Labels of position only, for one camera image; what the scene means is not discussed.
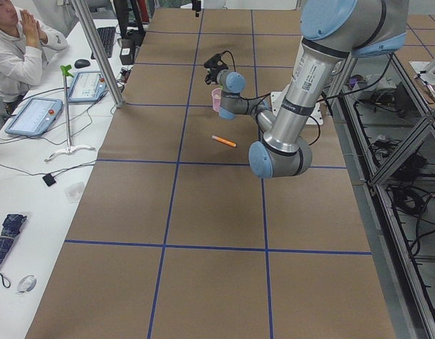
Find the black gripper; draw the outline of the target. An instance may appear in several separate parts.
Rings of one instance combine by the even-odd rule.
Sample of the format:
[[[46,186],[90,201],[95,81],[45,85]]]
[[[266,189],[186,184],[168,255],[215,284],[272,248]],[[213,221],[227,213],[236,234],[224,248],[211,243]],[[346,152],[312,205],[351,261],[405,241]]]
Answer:
[[[194,11],[195,17],[199,17],[201,12],[201,0],[191,0],[191,10]]]
[[[205,76],[205,84],[206,85],[219,85],[219,74],[220,69],[208,69],[207,74]]]

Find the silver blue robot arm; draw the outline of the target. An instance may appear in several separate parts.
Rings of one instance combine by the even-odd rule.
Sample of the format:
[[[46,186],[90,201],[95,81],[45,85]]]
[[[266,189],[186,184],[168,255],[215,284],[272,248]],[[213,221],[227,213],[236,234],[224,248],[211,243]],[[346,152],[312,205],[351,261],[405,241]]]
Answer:
[[[278,112],[262,98],[246,99],[244,77],[220,53],[204,63],[205,83],[222,88],[219,116],[250,115],[262,132],[249,148],[252,172],[261,178],[304,173],[312,161],[300,136],[335,65],[348,57],[391,54],[405,43],[408,1],[308,1],[301,16],[302,50]]]

